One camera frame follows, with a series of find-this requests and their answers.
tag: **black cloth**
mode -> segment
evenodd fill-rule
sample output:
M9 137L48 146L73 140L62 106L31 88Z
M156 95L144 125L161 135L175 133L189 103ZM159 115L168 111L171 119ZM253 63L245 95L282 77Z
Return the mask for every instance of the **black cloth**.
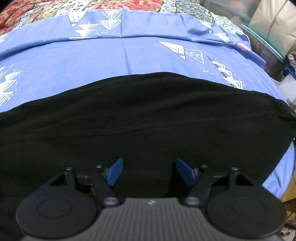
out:
M12 2L12 0L1 0L0 1L0 13L4 10L4 8L6 8L10 3Z
M21 236L19 200L67 166L122 157L114 191L124 197L164 196L177 157L236 166L263 183L295 133L282 100L173 73L109 78L25 103L0 114L0 240Z

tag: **blue fabric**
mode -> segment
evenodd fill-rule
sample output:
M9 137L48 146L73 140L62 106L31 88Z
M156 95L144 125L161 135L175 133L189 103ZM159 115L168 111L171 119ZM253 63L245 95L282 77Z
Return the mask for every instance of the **blue fabric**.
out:
M294 78L294 80L296 80L296 74L295 74L295 70L294 68L291 66L291 64L287 65L286 67L284 67L283 69L284 72L284 76L286 77L288 74L291 74Z
M105 78L164 71L285 100L250 48L246 36L186 14L123 9L48 18L2 36L0 112ZM294 154L289 148L263 184L277 197Z

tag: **metal bolt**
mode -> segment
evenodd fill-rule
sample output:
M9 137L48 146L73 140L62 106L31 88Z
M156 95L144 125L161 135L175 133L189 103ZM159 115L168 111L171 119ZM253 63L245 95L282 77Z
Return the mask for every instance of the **metal bolt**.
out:
M198 197L187 197L185 199L185 202L187 205L194 206L194 205L198 205L200 203L200 199Z
M195 177L199 177L201 174L200 170L198 168L194 168L193 170L194 170Z
M96 168L98 168L98 169L102 169L102 168L103 168L103 165L98 164L98 165L96 165Z
M106 197L104 199L104 204L108 206L116 205L118 204L118 199L116 197Z

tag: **patterned blanket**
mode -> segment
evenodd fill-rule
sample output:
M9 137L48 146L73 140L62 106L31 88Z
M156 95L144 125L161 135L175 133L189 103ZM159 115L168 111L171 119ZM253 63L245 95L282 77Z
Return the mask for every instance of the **patterned blanket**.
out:
M0 35L14 28L68 12L104 8L158 12L162 5L162 12L176 12L176 4L163 4L163 0L14 0L0 13Z

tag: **round black pad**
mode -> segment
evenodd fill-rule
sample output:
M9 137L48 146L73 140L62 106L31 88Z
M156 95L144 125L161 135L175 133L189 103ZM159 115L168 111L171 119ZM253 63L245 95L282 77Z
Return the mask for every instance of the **round black pad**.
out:
M218 195L207 206L211 222L222 232L245 239L265 238L277 233L286 219L284 206L274 197Z
M61 188L54 193L36 193L23 200L16 218L30 236L59 239L73 236L92 224L97 214L95 202L76 190Z

